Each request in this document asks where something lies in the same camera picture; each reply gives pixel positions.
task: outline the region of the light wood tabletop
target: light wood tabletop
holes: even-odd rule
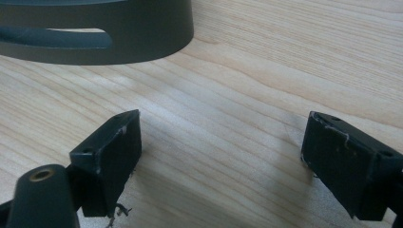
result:
[[[195,38],[131,65],[0,57],[0,201],[108,118],[141,111],[114,227],[391,227],[351,219],[300,161],[311,110],[403,152],[403,1],[193,0]],[[108,218],[83,218],[106,227]]]

